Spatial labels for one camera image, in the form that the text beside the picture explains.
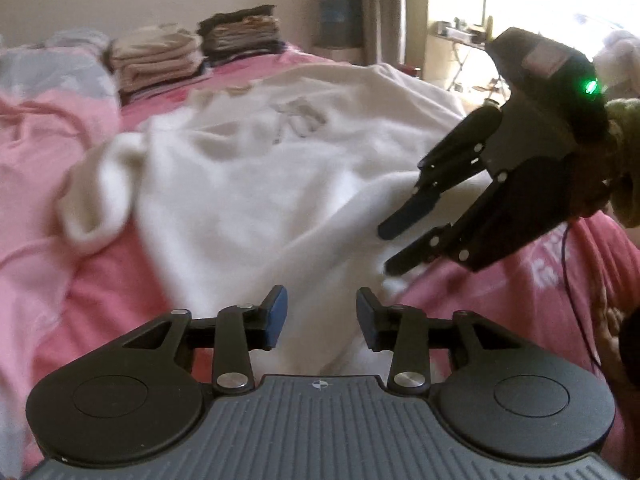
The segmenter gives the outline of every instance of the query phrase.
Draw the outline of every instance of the stack of folded clothes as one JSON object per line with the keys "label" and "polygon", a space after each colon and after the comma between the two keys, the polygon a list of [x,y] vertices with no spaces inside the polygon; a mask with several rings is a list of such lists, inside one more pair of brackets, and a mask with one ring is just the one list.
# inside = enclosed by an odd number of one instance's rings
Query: stack of folded clothes
{"label": "stack of folded clothes", "polygon": [[274,8],[264,5],[228,14],[219,13],[200,22],[198,34],[204,41],[202,49],[210,65],[219,66],[261,54],[283,53],[286,44],[280,37]]}
{"label": "stack of folded clothes", "polygon": [[115,40],[110,63],[120,92],[190,78],[202,70],[202,38],[175,23],[143,27]]}

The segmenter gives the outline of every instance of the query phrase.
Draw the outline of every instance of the black cable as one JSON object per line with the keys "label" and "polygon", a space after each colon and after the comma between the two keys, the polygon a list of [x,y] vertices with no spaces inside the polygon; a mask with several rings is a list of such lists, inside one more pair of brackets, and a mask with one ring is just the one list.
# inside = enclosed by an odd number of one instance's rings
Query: black cable
{"label": "black cable", "polygon": [[574,297],[571,294],[571,287],[569,286],[569,276],[566,272],[566,240],[569,236],[569,231],[571,230],[571,223],[567,223],[564,234],[562,235],[562,274],[564,275],[564,290],[566,291],[567,298],[569,299],[569,304],[571,305],[571,310],[574,311],[575,320],[578,323],[578,328],[580,329],[580,334],[582,334],[582,340],[584,341],[584,345],[586,346],[587,353],[589,354],[589,359],[591,360],[592,365],[594,365],[598,370],[602,371],[602,366],[600,362],[596,359],[596,356],[591,349],[591,345],[589,344],[589,339],[587,338],[587,333],[582,325],[582,321],[580,320],[580,316],[578,316],[578,309],[575,307]]}

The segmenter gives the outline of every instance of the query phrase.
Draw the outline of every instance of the white sweater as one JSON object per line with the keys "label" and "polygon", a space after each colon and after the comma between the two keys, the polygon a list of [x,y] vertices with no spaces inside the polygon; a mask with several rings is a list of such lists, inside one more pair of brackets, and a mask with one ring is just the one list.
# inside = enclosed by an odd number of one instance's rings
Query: white sweater
{"label": "white sweater", "polygon": [[462,118],[452,94],[387,65],[306,65],[247,92],[196,92],[89,152],[59,212],[85,254],[109,244],[134,214],[175,307],[214,316],[289,291],[289,315],[254,372],[380,373],[364,349],[355,294],[383,300],[404,286],[384,261],[430,226],[454,221],[487,176],[447,194],[399,240],[376,237],[410,195],[416,164]]}

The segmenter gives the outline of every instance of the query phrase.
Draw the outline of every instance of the silver screw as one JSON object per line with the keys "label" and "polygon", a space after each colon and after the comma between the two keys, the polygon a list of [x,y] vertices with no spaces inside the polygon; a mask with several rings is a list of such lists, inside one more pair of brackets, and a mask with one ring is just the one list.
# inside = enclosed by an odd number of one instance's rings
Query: silver screw
{"label": "silver screw", "polygon": [[426,379],[418,372],[400,372],[394,377],[394,382],[403,388],[418,388],[426,382]]}
{"label": "silver screw", "polygon": [[243,386],[247,386],[249,378],[246,375],[238,372],[229,372],[220,375],[216,382],[218,383],[218,386],[228,388],[229,390],[236,390],[238,388],[242,388]]}

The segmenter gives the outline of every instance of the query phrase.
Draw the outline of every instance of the folded beige clothing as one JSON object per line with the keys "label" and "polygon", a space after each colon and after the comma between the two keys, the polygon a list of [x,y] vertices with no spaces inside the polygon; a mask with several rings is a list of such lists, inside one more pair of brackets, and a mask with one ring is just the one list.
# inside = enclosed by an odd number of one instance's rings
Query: folded beige clothing
{"label": "folded beige clothing", "polygon": [[114,69],[133,63],[153,63],[182,57],[195,52],[202,38],[175,23],[143,27],[111,45],[111,65]]}
{"label": "folded beige clothing", "polygon": [[120,91],[131,93],[164,81],[193,75],[199,69],[203,59],[202,53],[196,51],[178,59],[128,64],[124,68],[116,70],[115,76]]}

